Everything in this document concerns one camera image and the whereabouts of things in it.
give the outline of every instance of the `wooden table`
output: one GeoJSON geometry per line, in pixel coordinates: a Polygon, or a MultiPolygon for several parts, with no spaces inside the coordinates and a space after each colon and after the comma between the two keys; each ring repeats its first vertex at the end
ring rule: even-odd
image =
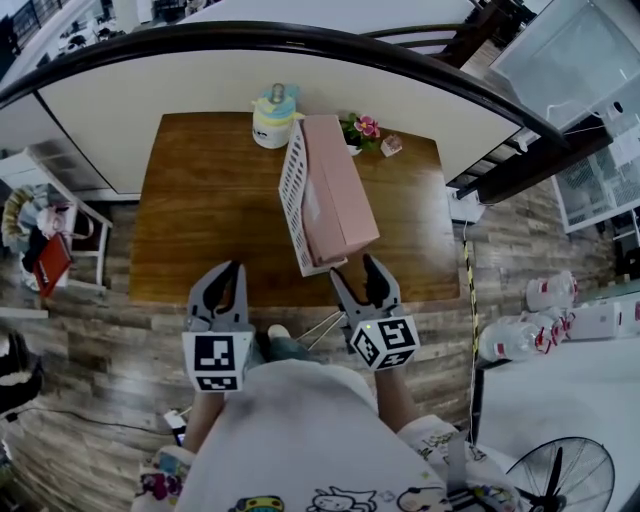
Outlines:
{"type": "MultiPolygon", "coordinates": [[[[404,302],[456,298],[458,266],[435,142],[400,136],[400,153],[354,159],[380,231],[365,250],[395,275],[404,302]]],[[[140,199],[131,298],[186,303],[200,277],[236,259],[247,269],[250,306],[335,304],[326,275],[300,275],[278,196],[284,154],[253,141],[250,114],[165,115],[140,199]]],[[[354,287],[364,283],[360,255],[341,270],[354,287]]]]}

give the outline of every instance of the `black railing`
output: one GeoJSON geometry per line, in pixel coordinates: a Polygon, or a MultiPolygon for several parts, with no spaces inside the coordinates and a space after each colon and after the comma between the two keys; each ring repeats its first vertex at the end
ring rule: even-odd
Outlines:
{"type": "Polygon", "coordinates": [[[444,46],[440,53],[431,53],[431,57],[440,59],[451,66],[461,68],[471,56],[480,49],[487,39],[493,37],[500,26],[509,17],[504,12],[505,5],[511,0],[493,0],[486,4],[484,9],[474,10],[465,23],[453,23],[443,25],[416,25],[413,27],[401,27],[389,30],[367,32],[363,36],[380,39],[391,36],[404,36],[419,34],[419,39],[392,43],[403,48],[425,48],[429,46],[444,46]],[[424,35],[433,32],[454,32],[452,37],[439,37],[436,39],[424,39],[424,35]]]}
{"type": "Polygon", "coordinates": [[[436,59],[337,30],[261,21],[188,23],[133,32],[56,59],[0,91],[0,109],[49,84],[116,62],[203,50],[267,50],[352,62],[411,78],[460,96],[555,144],[562,133],[522,104],[436,59]]]}
{"type": "Polygon", "coordinates": [[[13,31],[22,49],[38,30],[69,0],[27,0],[13,15],[13,31]]]}

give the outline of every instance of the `fan blade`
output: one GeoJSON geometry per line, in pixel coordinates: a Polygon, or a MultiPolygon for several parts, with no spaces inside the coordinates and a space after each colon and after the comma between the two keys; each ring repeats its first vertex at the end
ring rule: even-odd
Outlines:
{"type": "Polygon", "coordinates": [[[529,501],[529,503],[531,503],[532,505],[537,505],[542,500],[542,498],[540,496],[536,496],[535,494],[531,494],[529,491],[525,491],[524,489],[520,489],[520,487],[516,487],[516,489],[520,493],[520,496],[522,496],[523,498],[526,498],[529,501]]]}
{"type": "Polygon", "coordinates": [[[551,470],[551,476],[549,477],[549,485],[547,486],[546,499],[553,498],[556,492],[558,481],[560,480],[560,470],[562,469],[562,447],[558,448],[558,454],[556,460],[553,463],[553,469],[551,470]]]}

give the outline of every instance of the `denim jeans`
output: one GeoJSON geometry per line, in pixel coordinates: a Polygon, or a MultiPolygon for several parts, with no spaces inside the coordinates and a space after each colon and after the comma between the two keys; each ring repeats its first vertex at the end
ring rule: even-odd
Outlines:
{"type": "MultiPolygon", "coordinates": [[[[269,362],[284,361],[286,359],[298,359],[300,361],[312,361],[309,351],[292,338],[274,338],[269,345],[269,362]]],[[[249,360],[249,368],[255,368],[265,364],[264,357],[260,353],[258,344],[254,342],[249,360]]]]}

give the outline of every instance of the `pink flower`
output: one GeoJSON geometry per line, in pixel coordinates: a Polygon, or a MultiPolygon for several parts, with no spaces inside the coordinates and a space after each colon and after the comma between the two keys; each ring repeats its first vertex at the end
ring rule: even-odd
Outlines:
{"type": "Polygon", "coordinates": [[[359,132],[362,132],[365,137],[380,137],[380,129],[378,128],[378,122],[374,121],[369,116],[362,116],[359,118],[353,126],[359,132]]]}

